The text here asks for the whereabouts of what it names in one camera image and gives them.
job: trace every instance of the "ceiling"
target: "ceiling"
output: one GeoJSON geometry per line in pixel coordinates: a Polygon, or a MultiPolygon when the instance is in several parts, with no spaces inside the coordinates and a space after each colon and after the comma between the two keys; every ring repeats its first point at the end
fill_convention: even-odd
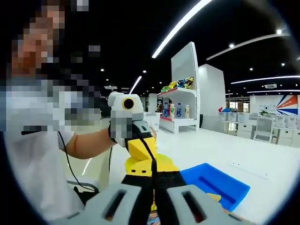
{"type": "MultiPolygon", "coordinates": [[[[213,0],[185,24],[156,59],[152,59],[164,37],[198,2],[90,0],[89,12],[76,12],[67,17],[57,52],[60,62],[47,69],[59,76],[82,74],[83,79],[89,80],[90,86],[95,86],[104,96],[110,93],[104,86],[117,86],[118,91],[131,88],[140,75],[142,79],[133,93],[159,93],[172,81],[171,58],[193,41],[198,65],[207,63],[221,69],[226,92],[233,93],[234,97],[248,96],[247,91],[266,90],[262,86],[272,83],[277,84],[277,89],[300,90],[300,79],[231,84],[248,79],[300,75],[300,60],[296,60],[300,54],[290,37],[258,41],[206,60],[227,49],[230,43],[240,44],[274,34],[277,29],[291,33],[288,25],[270,13],[270,8],[262,10],[259,5],[250,4],[257,2],[255,0],[213,0]],[[89,52],[89,45],[99,45],[100,52],[89,52]]],[[[280,2],[280,7],[289,15],[298,14],[296,6],[287,7],[289,0],[284,1],[285,4],[274,2],[280,2]]],[[[300,37],[300,30],[294,28],[292,31],[292,37],[300,37]]]]}

